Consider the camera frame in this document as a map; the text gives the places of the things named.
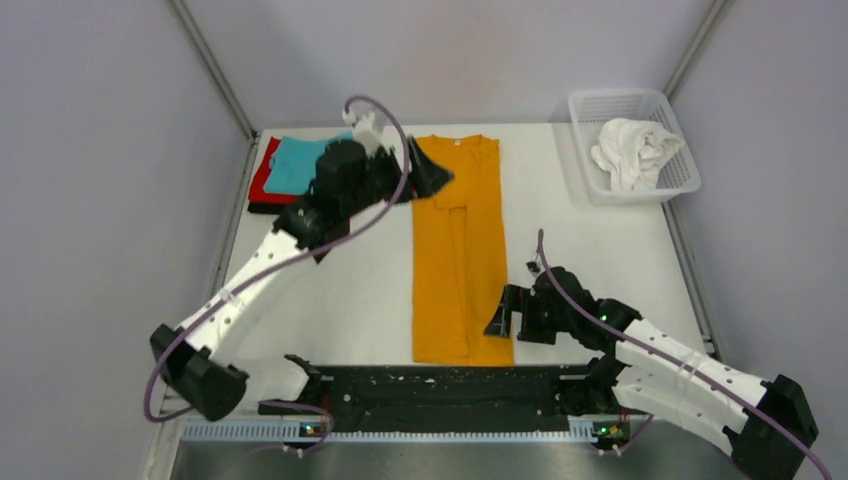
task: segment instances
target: white table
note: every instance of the white table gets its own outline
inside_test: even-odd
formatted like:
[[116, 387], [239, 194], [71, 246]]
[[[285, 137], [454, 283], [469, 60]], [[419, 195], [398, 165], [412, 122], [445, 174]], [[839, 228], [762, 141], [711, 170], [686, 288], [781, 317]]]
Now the white table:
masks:
[[[573, 271], [596, 297], [617, 298], [660, 329], [704, 351], [660, 205], [596, 207], [589, 203], [568, 124], [421, 125], [407, 134], [501, 143], [501, 189], [509, 281], [529, 286], [525, 263], [537, 229], [545, 229], [552, 265]], [[322, 139], [339, 128], [266, 130], [254, 168], [272, 136]], [[387, 128], [387, 144], [399, 137]], [[250, 257], [271, 227], [271, 215], [242, 213], [227, 278]], [[361, 213], [362, 225], [376, 208]], [[239, 355], [259, 359], [293, 353], [316, 365], [412, 364], [412, 216], [397, 206], [360, 238], [333, 250], [320, 268], [280, 298], [246, 339]], [[513, 323], [513, 338], [518, 324]], [[515, 343], [518, 365], [579, 364], [597, 352], [568, 335], [557, 345]]]

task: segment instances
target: white laundry basket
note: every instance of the white laundry basket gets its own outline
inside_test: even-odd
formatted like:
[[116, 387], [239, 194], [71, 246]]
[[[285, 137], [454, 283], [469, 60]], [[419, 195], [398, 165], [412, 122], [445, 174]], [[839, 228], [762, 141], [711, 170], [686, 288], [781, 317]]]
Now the white laundry basket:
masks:
[[592, 146], [598, 143], [601, 127], [613, 118], [651, 120], [683, 137], [671, 105], [662, 93], [634, 88], [578, 92], [568, 97], [568, 110], [571, 112], [571, 131], [580, 158], [580, 170], [592, 203], [615, 205], [665, 202], [701, 187], [701, 177], [688, 146], [678, 150], [660, 170], [656, 190], [610, 190], [609, 173], [601, 170], [589, 154]]

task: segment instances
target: white wall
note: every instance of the white wall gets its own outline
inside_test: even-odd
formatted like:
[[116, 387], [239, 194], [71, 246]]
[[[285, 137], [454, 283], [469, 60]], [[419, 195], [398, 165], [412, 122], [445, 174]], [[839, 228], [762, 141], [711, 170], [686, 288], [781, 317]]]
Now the white wall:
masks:
[[662, 89], [710, 0], [188, 0], [258, 129], [340, 124], [353, 93], [407, 122], [568, 117], [575, 90]]
[[836, 478], [848, 470], [846, 23], [844, 0], [735, 2], [674, 102], [703, 178], [681, 210], [730, 361], [803, 385]]
[[165, 2], [2, 3], [0, 478], [136, 478], [245, 153]]

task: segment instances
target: crumpled white cloth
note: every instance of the crumpled white cloth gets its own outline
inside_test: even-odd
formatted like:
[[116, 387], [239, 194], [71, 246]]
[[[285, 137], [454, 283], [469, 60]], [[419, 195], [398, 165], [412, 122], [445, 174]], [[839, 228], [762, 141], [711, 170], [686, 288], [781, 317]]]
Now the crumpled white cloth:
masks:
[[616, 118], [603, 126], [590, 153], [610, 173], [611, 190], [653, 190], [662, 167], [685, 143], [657, 122]]

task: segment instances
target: teal folded cloth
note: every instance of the teal folded cloth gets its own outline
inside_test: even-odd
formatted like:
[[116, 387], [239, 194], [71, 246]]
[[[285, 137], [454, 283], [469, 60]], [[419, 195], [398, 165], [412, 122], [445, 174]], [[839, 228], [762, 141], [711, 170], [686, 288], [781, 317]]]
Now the teal folded cloth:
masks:
[[301, 140], [283, 137], [271, 157], [271, 174], [265, 181], [265, 193], [303, 195], [309, 182], [315, 178], [315, 161], [324, 153], [327, 144], [341, 139], [352, 139], [351, 132], [326, 140]]

